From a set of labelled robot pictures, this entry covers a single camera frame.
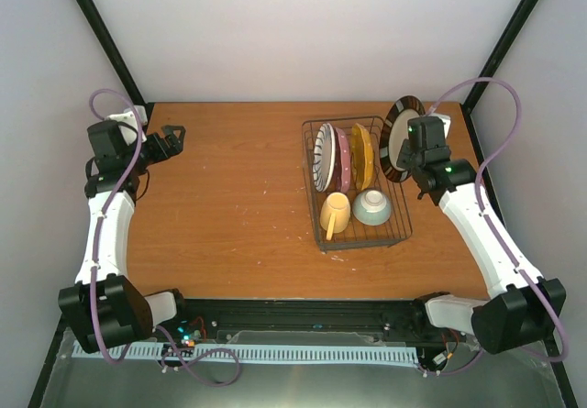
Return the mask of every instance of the pink plate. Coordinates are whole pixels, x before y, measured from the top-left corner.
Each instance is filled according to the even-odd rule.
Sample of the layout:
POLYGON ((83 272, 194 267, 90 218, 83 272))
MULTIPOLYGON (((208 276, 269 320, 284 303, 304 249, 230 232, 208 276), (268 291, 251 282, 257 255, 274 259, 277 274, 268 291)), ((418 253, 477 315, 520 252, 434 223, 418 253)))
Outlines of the pink plate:
POLYGON ((346 193, 350 188, 350 150, 347 135, 341 128, 336 128, 337 159, 334 164, 334 177, 337 191, 346 193))

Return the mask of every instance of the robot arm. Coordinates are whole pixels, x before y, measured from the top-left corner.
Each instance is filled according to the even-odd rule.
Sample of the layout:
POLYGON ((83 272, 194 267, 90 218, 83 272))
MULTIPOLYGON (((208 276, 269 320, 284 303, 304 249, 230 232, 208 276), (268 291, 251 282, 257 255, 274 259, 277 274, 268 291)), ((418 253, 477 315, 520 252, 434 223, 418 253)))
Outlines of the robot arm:
POLYGON ((556 314, 566 298, 559 280, 546 281, 514 243, 492 209, 481 187, 483 209, 475 195, 476 172, 466 160, 451 160, 443 116, 422 116, 408 122, 398 166, 409 168, 421 190, 450 219, 471 251, 482 273, 490 301, 463 299, 446 293, 422 301, 431 325, 475 335, 489 353, 520 347, 552 334, 554 325, 544 306, 519 271, 547 297, 556 314), (504 241, 496 238, 490 223, 504 241), (510 250, 518 261, 515 267, 510 250))
POLYGON ((162 131, 164 138, 157 133, 145 136, 131 114, 112 115, 88 128, 94 149, 94 157, 86 165, 85 193, 90 207, 88 240, 74 286, 62 289, 59 294, 63 316, 88 353, 98 350, 89 304, 98 217, 104 219, 97 242, 100 262, 96 290, 100 331, 106 347, 148 338, 155 325, 172 319, 183 307, 183 298, 177 290, 143 296, 127 279, 127 236, 135 212, 138 177, 147 172, 149 165, 169 159, 183 150, 183 127, 165 126, 162 131), (105 200, 130 162, 138 132, 143 141, 140 157, 103 215, 105 200), (95 175, 91 174, 92 163, 98 169, 95 175))

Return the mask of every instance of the bowl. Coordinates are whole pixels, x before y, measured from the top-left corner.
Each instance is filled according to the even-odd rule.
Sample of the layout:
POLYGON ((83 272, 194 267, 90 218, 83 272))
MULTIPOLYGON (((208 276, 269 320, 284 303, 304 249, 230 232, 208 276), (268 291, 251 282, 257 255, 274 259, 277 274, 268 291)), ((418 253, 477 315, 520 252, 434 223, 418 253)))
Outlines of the bowl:
POLYGON ((352 214, 364 225, 379 226, 392 216, 392 202, 381 191, 363 191, 352 204, 352 214))

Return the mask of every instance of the wire dish rack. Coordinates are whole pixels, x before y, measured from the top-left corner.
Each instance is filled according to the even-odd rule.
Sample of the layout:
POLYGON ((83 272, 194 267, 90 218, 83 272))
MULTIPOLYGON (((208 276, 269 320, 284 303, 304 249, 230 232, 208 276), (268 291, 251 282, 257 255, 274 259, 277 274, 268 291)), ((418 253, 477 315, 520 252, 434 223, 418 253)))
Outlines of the wire dish rack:
MULTIPOLYGON (((316 244, 323 252, 328 252, 329 250, 392 246, 406 240, 412 235, 412 223, 407 211, 407 203, 402 184, 389 182, 385 178, 379 163, 379 137, 382 132, 382 126, 383 119, 378 116, 317 119, 305 121, 302 124, 302 138, 304 142, 302 168, 304 169, 305 191, 310 206, 310 216, 312 217, 312 227, 314 229, 316 244), (351 215, 349 225, 344 232, 334 234, 330 241, 327 240, 327 232, 320 226, 320 210, 328 195, 336 192, 334 178, 323 193, 319 193, 316 190, 312 178, 316 136, 318 130, 325 122, 330 123, 332 127, 343 129, 349 141, 353 125, 358 123, 367 128, 371 134, 371 143, 373 144, 375 154, 375 172, 370 188, 385 193, 392 202, 392 216, 383 225, 367 226, 357 220, 354 215, 351 215)), ((350 183, 350 189, 347 193, 351 206, 357 194, 359 194, 359 191, 356 189, 355 181, 353 180, 350 183)))

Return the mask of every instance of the wooden table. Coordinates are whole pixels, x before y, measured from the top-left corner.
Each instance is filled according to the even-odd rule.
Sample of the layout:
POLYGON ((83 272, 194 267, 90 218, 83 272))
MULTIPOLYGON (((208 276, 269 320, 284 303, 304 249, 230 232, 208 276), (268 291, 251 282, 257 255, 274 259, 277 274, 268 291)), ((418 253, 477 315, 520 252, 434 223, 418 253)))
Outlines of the wooden table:
MULTIPOLYGON (((150 167, 128 239, 128 273, 143 293, 190 298, 412 299, 487 295, 470 252, 429 198, 404 183, 413 235, 391 248, 322 254, 301 170, 302 123, 380 115, 391 103, 156 104, 150 132, 187 129, 183 153, 150 167)), ((450 115, 453 158, 475 162, 460 106, 450 115)))

